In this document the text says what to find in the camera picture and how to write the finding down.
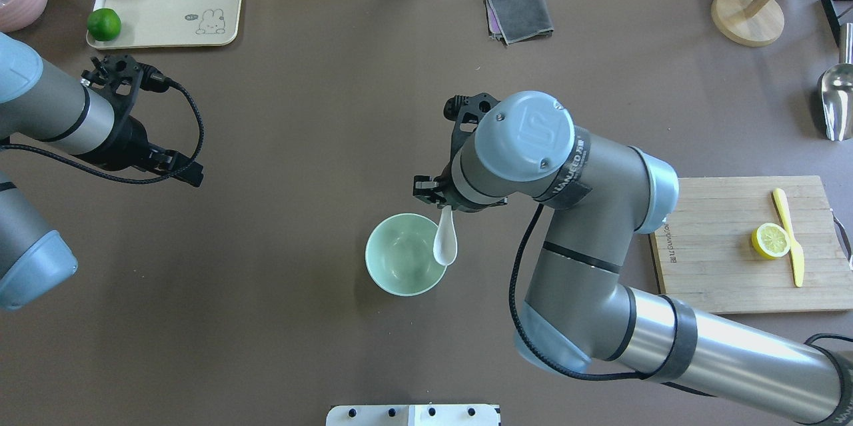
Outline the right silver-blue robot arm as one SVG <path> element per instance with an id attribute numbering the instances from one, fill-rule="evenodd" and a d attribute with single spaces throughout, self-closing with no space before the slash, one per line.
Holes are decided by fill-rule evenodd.
<path id="1" fill-rule="evenodd" d="M 528 362 L 582 381 L 637 379 L 720 397 L 804 425 L 851 424 L 851 355 L 786 340 L 622 285 L 636 234 L 657 231 L 679 183 L 667 164 L 574 123 L 557 98 L 522 91 L 457 95 L 450 162 L 416 176 L 413 195 L 452 211 L 520 193 L 552 209 L 524 301 L 514 260 L 508 303 Z"/>

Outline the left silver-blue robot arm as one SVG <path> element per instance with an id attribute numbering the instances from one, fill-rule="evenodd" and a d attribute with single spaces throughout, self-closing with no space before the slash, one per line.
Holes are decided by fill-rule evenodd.
<path id="1" fill-rule="evenodd" d="M 142 91 L 176 91 L 197 127 L 184 155 L 153 143 L 132 116 Z M 64 165 L 107 182 L 149 185 L 168 179 L 195 188 L 205 128 L 183 85 L 130 55 L 94 57 L 76 77 L 34 47 L 2 34 L 2 162 L 21 173 L 34 159 L 49 173 Z M 77 258 L 60 231 L 28 200 L 12 173 L 2 172 L 2 308 L 30 304 L 77 272 Z"/>

